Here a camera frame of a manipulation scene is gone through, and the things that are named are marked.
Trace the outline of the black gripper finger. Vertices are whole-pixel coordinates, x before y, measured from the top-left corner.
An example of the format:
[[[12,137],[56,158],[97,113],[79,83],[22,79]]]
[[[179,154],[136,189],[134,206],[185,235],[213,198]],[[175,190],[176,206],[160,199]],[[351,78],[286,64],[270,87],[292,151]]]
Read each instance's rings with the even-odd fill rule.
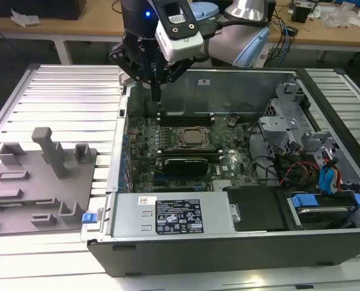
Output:
[[[157,100],[155,73],[145,43],[138,42],[129,46],[122,42],[118,46],[113,47],[109,57],[133,80],[149,85],[151,99],[153,101]]]
[[[183,59],[171,65],[163,59],[156,64],[155,70],[155,101],[161,101],[161,86],[176,81],[194,63],[193,59]]]

